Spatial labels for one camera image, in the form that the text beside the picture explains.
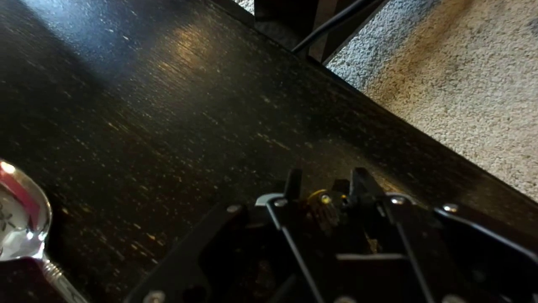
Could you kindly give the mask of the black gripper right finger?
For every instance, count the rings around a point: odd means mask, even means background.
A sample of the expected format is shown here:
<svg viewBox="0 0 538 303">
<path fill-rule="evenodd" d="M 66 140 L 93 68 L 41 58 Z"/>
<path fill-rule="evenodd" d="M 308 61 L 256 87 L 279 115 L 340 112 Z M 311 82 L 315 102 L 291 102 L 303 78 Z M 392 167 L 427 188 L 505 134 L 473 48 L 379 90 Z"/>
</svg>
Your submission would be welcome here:
<svg viewBox="0 0 538 303">
<path fill-rule="evenodd" d="M 384 196 L 384 189 L 367 169 L 353 171 L 348 199 L 352 209 L 374 209 Z"/>
</svg>

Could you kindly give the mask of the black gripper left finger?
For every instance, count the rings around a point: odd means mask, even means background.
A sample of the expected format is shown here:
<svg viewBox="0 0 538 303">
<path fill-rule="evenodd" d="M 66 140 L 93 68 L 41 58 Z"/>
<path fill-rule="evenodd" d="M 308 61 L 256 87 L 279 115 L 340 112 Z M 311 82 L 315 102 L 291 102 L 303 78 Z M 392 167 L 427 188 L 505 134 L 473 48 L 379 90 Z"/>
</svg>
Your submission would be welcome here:
<svg viewBox="0 0 538 303">
<path fill-rule="evenodd" d="M 288 201 L 296 201 L 301 198 L 301 181 L 303 181 L 303 172 L 300 169 L 293 169 L 284 186 L 284 198 Z"/>
</svg>

